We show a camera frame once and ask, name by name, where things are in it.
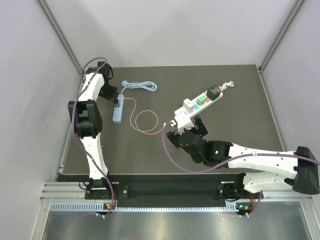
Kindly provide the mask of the dark green plug adapter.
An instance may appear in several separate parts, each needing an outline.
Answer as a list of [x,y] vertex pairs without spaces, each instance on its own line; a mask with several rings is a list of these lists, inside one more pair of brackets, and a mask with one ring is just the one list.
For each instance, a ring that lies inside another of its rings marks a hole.
[[206,96],[213,101],[220,96],[220,93],[221,89],[217,85],[212,85],[207,89]]

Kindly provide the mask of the light green plug adapter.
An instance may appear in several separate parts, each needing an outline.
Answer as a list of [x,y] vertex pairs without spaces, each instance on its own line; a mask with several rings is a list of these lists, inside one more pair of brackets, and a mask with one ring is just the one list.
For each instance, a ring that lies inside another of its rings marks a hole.
[[197,104],[198,105],[202,105],[203,103],[206,102],[207,96],[206,95],[201,95],[197,98]]

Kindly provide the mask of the white multicolour power strip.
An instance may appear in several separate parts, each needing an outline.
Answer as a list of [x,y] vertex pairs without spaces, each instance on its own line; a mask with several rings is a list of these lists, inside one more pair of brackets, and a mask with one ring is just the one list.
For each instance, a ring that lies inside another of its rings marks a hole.
[[178,108],[174,112],[174,116],[183,113],[192,119],[222,97],[222,88],[217,85],[213,85],[193,99],[186,98],[182,103],[182,107]]

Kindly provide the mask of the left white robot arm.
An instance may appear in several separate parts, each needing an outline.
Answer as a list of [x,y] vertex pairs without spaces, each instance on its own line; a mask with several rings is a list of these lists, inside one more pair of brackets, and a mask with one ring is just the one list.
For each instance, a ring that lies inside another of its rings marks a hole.
[[102,152],[103,120],[97,105],[98,97],[115,105],[119,103],[118,88],[109,83],[112,77],[113,70],[107,59],[93,58],[85,64],[80,74],[83,86],[79,95],[67,105],[72,138],[84,151],[89,165],[89,180],[85,186],[87,200],[115,199]]

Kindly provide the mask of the white charger block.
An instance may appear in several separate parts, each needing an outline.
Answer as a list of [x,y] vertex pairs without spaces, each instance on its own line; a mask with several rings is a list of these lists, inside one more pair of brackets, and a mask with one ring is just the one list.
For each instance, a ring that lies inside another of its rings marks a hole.
[[190,99],[186,98],[183,101],[183,108],[184,109],[187,109],[189,111],[190,109],[193,109],[193,107],[194,107],[194,103]]

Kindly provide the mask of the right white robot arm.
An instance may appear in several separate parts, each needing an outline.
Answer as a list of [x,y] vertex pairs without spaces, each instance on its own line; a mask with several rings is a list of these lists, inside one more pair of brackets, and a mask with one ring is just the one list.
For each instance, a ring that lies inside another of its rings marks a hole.
[[298,146],[294,151],[269,151],[228,141],[205,140],[203,137],[208,132],[201,118],[196,117],[194,124],[182,133],[164,131],[162,142],[169,140],[188,153],[195,163],[207,166],[208,171],[221,167],[252,170],[252,173],[243,173],[241,180],[233,185],[237,197],[286,189],[305,195],[320,193],[320,163],[309,148]]

